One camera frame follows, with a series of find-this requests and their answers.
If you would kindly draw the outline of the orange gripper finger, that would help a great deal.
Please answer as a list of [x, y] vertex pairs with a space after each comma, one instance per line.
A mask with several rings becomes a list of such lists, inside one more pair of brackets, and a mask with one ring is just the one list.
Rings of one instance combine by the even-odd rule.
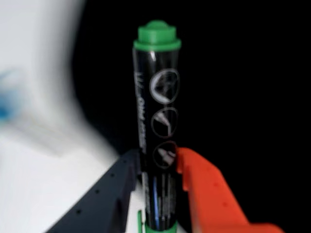
[[177, 173], [187, 192], [194, 233], [281, 233], [271, 223], [251, 223], [221, 171], [188, 148], [177, 150]]

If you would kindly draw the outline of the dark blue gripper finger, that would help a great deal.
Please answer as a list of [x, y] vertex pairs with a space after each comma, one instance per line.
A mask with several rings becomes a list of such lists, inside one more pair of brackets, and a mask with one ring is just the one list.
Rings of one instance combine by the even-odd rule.
[[124, 233], [140, 174], [138, 149], [127, 151], [48, 232]]

